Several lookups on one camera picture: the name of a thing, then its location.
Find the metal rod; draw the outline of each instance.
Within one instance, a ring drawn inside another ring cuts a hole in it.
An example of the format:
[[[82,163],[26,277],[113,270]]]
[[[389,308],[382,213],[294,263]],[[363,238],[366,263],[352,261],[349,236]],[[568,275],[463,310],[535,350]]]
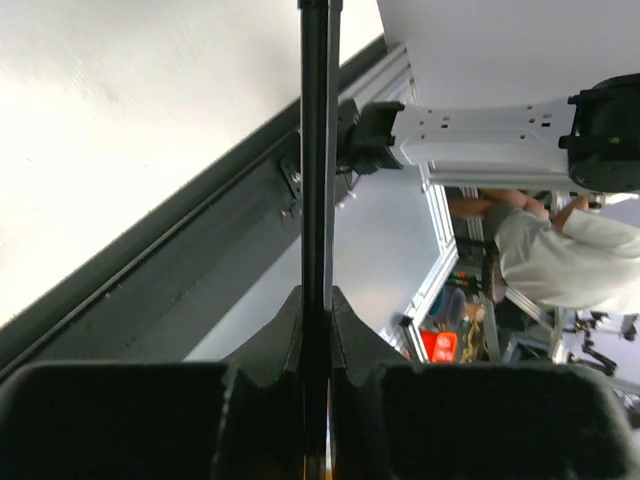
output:
[[[302,13],[302,351],[305,479],[325,477],[341,1]]]

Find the black plastic part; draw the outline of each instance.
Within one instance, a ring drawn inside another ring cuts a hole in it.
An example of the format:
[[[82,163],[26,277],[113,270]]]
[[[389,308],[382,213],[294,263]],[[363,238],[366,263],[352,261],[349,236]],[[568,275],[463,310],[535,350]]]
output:
[[[354,125],[341,130],[344,140],[339,143],[338,164],[348,167],[359,175],[369,175],[379,169],[401,169],[391,153],[395,138],[391,135],[399,112],[404,110],[400,102],[377,102],[364,106]]]
[[[403,356],[405,358],[407,358],[408,360],[414,361],[414,362],[420,362],[420,354],[417,351],[418,348],[420,348],[419,345],[416,345],[417,341],[421,341],[418,340],[417,338],[414,338],[412,336],[412,333],[417,333],[418,335],[420,334],[420,329],[414,327],[413,325],[413,318],[409,317],[407,315],[402,315],[402,317],[400,317],[400,320],[398,321],[398,326],[402,329],[402,333],[403,333],[403,344],[404,345],[400,345],[400,352],[403,353]]]
[[[2,478],[303,478],[301,298],[223,363],[16,373],[0,389]],[[333,298],[334,478],[640,478],[618,400],[586,370],[409,365]]]
[[[298,0],[298,8],[300,9],[332,9],[342,11],[343,0]]]
[[[631,325],[631,328],[629,328],[629,330],[622,333],[622,338],[624,338],[627,342],[635,342],[637,335],[638,329],[635,325]]]
[[[568,151],[569,177],[603,193],[640,190],[640,75],[616,77],[569,99],[576,105]]]
[[[302,5],[302,382],[305,475],[324,480],[338,120],[340,8]]]
[[[349,162],[349,143],[360,121],[360,111],[356,101],[349,98],[338,105],[338,149],[337,166],[339,170],[353,170]]]
[[[603,373],[607,377],[613,376],[613,374],[611,374],[611,372],[607,368],[607,366],[604,365],[602,362],[594,362],[592,360],[587,360],[587,359],[584,359],[584,358],[578,358],[573,354],[569,354],[569,358],[567,360],[567,363],[569,365],[580,365],[580,366],[583,366],[583,367],[590,368],[590,369],[592,369],[592,370],[594,370],[596,372]]]
[[[302,175],[300,173],[300,134],[291,133],[290,148],[278,160],[278,167],[285,182],[289,186],[291,195],[297,202],[302,198]]]
[[[0,475],[230,478],[249,390],[226,365],[33,364],[0,391]]]
[[[618,364],[611,360],[609,357],[601,354],[600,352],[593,349],[593,343],[588,344],[585,343],[582,345],[582,352],[586,353],[590,357],[593,357],[595,360],[602,364],[603,369],[602,372],[607,377],[613,377],[616,374],[616,370],[618,369]]]

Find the black padded cushion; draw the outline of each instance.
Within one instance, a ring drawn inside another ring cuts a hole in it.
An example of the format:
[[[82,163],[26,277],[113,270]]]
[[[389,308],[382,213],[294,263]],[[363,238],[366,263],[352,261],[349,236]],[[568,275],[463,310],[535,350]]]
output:
[[[209,478],[237,385],[216,364],[26,367],[0,390],[0,478]]]
[[[386,478],[640,478],[617,400],[586,369],[396,367],[378,381]]]
[[[500,303],[507,296],[507,283],[500,273],[500,251],[495,242],[487,246],[482,262],[482,293],[493,303]]]

